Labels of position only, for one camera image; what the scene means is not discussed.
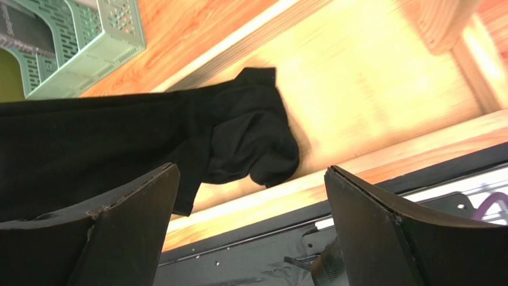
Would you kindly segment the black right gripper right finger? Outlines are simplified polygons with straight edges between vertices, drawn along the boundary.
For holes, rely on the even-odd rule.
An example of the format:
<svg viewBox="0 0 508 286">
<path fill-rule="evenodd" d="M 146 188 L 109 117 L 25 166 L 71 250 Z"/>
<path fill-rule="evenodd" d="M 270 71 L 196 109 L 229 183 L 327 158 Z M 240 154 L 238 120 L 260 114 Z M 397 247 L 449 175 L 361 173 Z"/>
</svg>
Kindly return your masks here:
<svg viewBox="0 0 508 286">
<path fill-rule="evenodd" d="M 506 285 L 507 227 L 453 216 L 329 167 L 350 285 Z"/>
</svg>

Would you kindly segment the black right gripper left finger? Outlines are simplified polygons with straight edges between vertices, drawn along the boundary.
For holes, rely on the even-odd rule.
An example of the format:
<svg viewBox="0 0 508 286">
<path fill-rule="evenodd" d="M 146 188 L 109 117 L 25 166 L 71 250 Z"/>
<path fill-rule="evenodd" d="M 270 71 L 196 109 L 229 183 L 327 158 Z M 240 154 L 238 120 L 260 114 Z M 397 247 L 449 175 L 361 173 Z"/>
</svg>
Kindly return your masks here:
<svg viewBox="0 0 508 286">
<path fill-rule="evenodd" d="M 151 285 L 179 177 L 164 164 L 72 206 L 1 223 L 1 284 Z"/>
</svg>

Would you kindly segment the black tank top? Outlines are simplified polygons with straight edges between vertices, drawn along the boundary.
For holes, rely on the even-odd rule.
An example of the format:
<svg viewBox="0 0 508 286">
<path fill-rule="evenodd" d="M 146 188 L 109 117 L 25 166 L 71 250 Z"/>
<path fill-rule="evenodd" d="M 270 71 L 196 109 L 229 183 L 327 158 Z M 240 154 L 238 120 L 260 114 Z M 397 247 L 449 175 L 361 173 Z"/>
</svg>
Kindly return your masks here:
<svg viewBox="0 0 508 286">
<path fill-rule="evenodd" d="M 272 187 L 299 166 L 274 68 L 183 91 L 1 104 L 1 220 L 31 220 L 166 163 L 189 216 L 202 183 Z"/>
</svg>

